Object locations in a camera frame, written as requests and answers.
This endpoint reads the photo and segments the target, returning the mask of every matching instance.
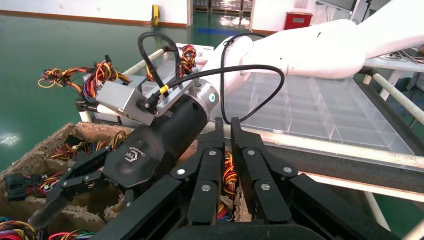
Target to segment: black connector plug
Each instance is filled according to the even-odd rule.
[[[24,201],[27,198],[25,177],[21,173],[6,176],[7,197],[9,202]]]

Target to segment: green floor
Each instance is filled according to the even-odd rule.
[[[177,43],[216,47],[228,34],[197,33],[201,28],[247,32],[249,19],[197,13],[194,26],[161,28]],[[76,94],[69,88],[38,87],[44,69],[91,66],[110,55],[125,71],[142,58],[138,36],[150,27],[73,22],[0,15],[0,143],[13,137],[12,145],[0,144],[0,172],[20,159],[37,143],[67,123],[80,118]],[[147,40],[152,53],[162,44]],[[424,215],[410,201],[377,196],[392,231],[403,237]]]

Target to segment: black wire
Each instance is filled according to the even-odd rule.
[[[228,40],[224,44],[224,50],[222,51],[222,56],[221,56],[221,69],[224,69],[224,67],[225,67],[225,58],[226,58],[228,47],[230,47],[234,43],[234,40],[241,38],[241,37],[244,37],[244,36],[257,36],[257,37],[260,37],[260,38],[265,38],[264,35],[258,34],[258,33],[253,33],[253,32],[247,32],[247,33],[242,33],[242,34],[233,36],[230,40]],[[224,120],[224,122],[227,123],[228,125],[230,125],[231,123],[227,119],[227,114],[226,114],[226,111],[225,111],[225,91],[224,91],[224,88],[225,88],[225,78],[224,78],[224,73],[221,73],[220,90],[219,90],[219,94],[221,95],[221,114],[222,114],[222,119]],[[279,89],[278,90],[276,89],[273,94],[276,95],[279,91],[280,91]],[[267,104],[269,101],[271,101],[271,99],[269,99],[269,98],[266,99],[264,101],[264,103]],[[264,105],[262,105],[260,108],[257,107],[255,109],[253,109],[248,115],[246,115],[245,117],[240,119],[240,123],[249,119],[253,114],[255,114],[257,111],[259,111],[259,109],[261,109]]]
[[[170,51],[174,53],[175,55],[175,78],[177,80],[180,78],[180,64],[181,64],[181,58],[180,58],[180,52],[178,51],[177,44],[172,41],[169,37],[166,35],[159,33],[159,32],[145,32],[138,37],[138,49],[140,50],[140,54],[143,57],[143,59],[146,62],[147,67],[150,70],[150,73],[152,74],[155,82],[159,85],[159,87],[164,86],[164,82],[162,82],[161,78],[159,77],[158,72],[156,71],[155,67],[153,66],[153,63],[150,61],[149,56],[147,55],[144,46],[143,41],[147,38],[151,37],[160,37],[164,41],[166,41],[170,45]]]
[[[280,75],[281,80],[280,83],[278,85],[278,87],[275,89],[275,91],[265,100],[263,101],[259,106],[257,106],[253,111],[251,111],[247,116],[243,117],[240,119],[240,122],[246,121],[247,119],[249,119],[252,115],[254,115],[257,111],[259,111],[263,106],[265,106],[267,103],[269,103],[278,93],[279,91],[283,88],[284,86],[284,82],[286,80],[286,76],[284,76],[284,72],[281,71],[281,69],[274,67],[274,66],[268,66],[268,65],[244,65],[244,66],[230,66],[230,67],[224,67],[224,68],[219,68],[219,69],[213,69],[213,70],[208,70],[208,71],[202,71],[202,72],[197,72],[197,73],[193,73],[190,74],[186,77],[184,77],[181,80],[178,81],[174,81],[171,84],[169,84],[169,88],[172,89],[178,85],[181,85],[184,82],[193,80],[193,79],[198,79],[198,78],[203,78],[206,76],[211,76],[211,75],[217,75],[217,74],[225,74],[225,73],[230,73],[230,72],[238,72],[238,71],[247,71],[247,70],[268,70],[268,71],[273,71],[276,72]],[[160,97],[160,91],[158,91],[155,96]],[[222,118],[224,119],[224,121],[227,124],[231,124],[227,118],[224,118],[224,114],[222,115]]]
[[[36,185],[37,185],[37,181],[40,179],[40,184],[41,184],[41,182],[43,181],[43,177],[41,176],[41,175],[39,175],[36,179],[35,179],[35,181],[34,181],[34,193],[35,193],[35,195],[37,196],[37,197],[39,197],[39,198],[42,198],[42,197],[44,197],[43,195],[40,195],[38,192],[37,192],[37,188],[36,188]]]
[[[143,49],[143,40],[145,38],[148,37],[153,37],[159,35],[159,33],[156,32],[147,32],[147,33],[143,33],[139,38],[138,38],[138,45],[140,48],[140,53],[143,56],[143,58],[146,61],[147,66],[150,69],[153,69],[153,65],[152,63],[149,61],[149,57],[147,56],[146,52]],[[220,90],[219,90],[219,94],[221,97],[221,113],[222,113],[222,118],[224,120],[224,122],[226,124],[231,124],[230,121],[227,119],[227,115],[225,113],[225,91],[224,91],[224,85],[225,85],[225,73],[230,73],[230,72],[238,72],[238,71],[247,71],[247,70],[268,70],[268,71],[273,71],[276,72],[280,75],[281,80],[280,83],[278,85],[278,87],[275,89],[275,91],[265,100],[263,101],[259,106],[257,106],[254,110],[252,110],[249,114],[247,114],[245,117],[240,119],[240,123],[246,121],[247,119],[249,119],[251,116],[253,116],[255,113],[257,113],[262,107],[264,107],[267,103],[269,103],[278,93],[279,91],[283,88],[284,86],[284,82],[286,80],[286,76],[284,75],[284,72],[274,66],[269,66],[269,65],[244,65],[244,66],[232,66],[232,67],[225,67],[225,57],[226,57],[226,51],[228,49],[229,46],[231,46],[231,44],[234,43],[234,40],[243,36],[257,36],[257,37],[261,37],[264,38],[265,36],[262,34],[257,34],[257,33],[242,33],[236,36],[233,36],[229,41],[227,41],[225,43],[225,47],[224,50],[222,52],[222,57],[221,57],[221,68],[220,69],[213,69],[213,70],[208,70],[208,71],[202,71],[202,72],[198,72],[198,73],[193,73],[190,74],[189,76],[186,76],[184,78],[179,79],[179,66],[181,64],[181,60],[180,60],[180,53],[178,52],[178,49],[176,50],[177,53],[175,54],[176,57],[176,66],[175,66],[175,78],[176,80],[169,83],[168,87],[170,89],[181,85],[184,82],[193,80],[193,79],[198,79],[198,78],[202,78],[202,77],[206,77],[206,76],[211,76],[211,75],[216,75],[216,74],[220,74],[221,79],[220,79]],[[153,77],[156,79],[157,72],[153,73],[151,72]],[[159,101],[159,97],[161,96],[160,91],[156,92],[155,94],[153,94],[150,98],[148,102],[154,103],[154,102],[158,102]]]
[[[368,0],[368,1],[366,1],[366,3],[368,4],[368,6],[366,6],[365,14],[363,15],[363,18],[362,18],[362,22],[361,22],[361,23],[363,23],[363,22],[364,22],[365,17],[367,16],[368,10],[370,10],[371,2],[372,2],[372,1],[373,1],[373,0]]]

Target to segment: cable connector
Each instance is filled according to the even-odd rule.
[[[170,89],[170,86],[166,84],[165,86],[161,87],[159,91],[161,94],[164,94],[164,93],[167,93],[169,89]]]
[[[25,177],[21,173],[6,176],[7,198],[9,202],[24,201],[27,198]]]

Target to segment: plastic compartment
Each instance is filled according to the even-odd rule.
[[[228,118],[244,117],[278,86],[279,78],[252,74],[246,85],[225,98]],[[221,116],[220,107],[212,119]],[[247,128],[374,148],[414,153],[352,78],[340,80],[288,76],[284,88],[247,121]]]

